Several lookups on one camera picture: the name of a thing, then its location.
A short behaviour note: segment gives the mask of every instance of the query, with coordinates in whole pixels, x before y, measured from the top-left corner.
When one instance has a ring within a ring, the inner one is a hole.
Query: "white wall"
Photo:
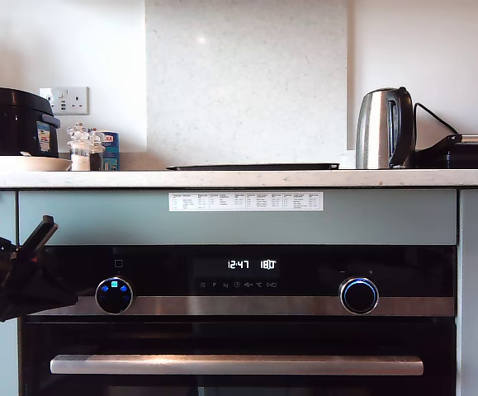
[[[478,0],[352,2],[349,133],[366,92],[400,85],[459,133],[478,133]],[[447,134],[421,115],[419,148]]]
[[[0,0],[0,87],[88,86],[90,116],[66,128],[121,134],[121,151],[147,148],[144,0]]]

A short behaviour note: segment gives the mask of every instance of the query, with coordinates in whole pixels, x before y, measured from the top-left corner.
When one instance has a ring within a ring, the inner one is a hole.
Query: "oven handle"
[[[422,375],[413,356],[59,355],[53,374]]]

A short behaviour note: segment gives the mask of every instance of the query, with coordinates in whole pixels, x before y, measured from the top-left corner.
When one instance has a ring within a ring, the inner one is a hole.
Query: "wall socket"
[[[46,87],[39,95],[51,104],[54,116],[87,116],[90,114],[88,87]]]

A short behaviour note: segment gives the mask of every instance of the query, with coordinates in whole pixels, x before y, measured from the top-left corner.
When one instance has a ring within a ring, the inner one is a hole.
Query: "oven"
[[[23,396],[452,396],[453,246],[55,246]]]

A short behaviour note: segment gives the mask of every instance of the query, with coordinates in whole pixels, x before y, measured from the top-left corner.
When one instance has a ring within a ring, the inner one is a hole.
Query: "digital display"
[[[281,263],[276,258],[222,257],[194,261],[196,278],[278,278]]]

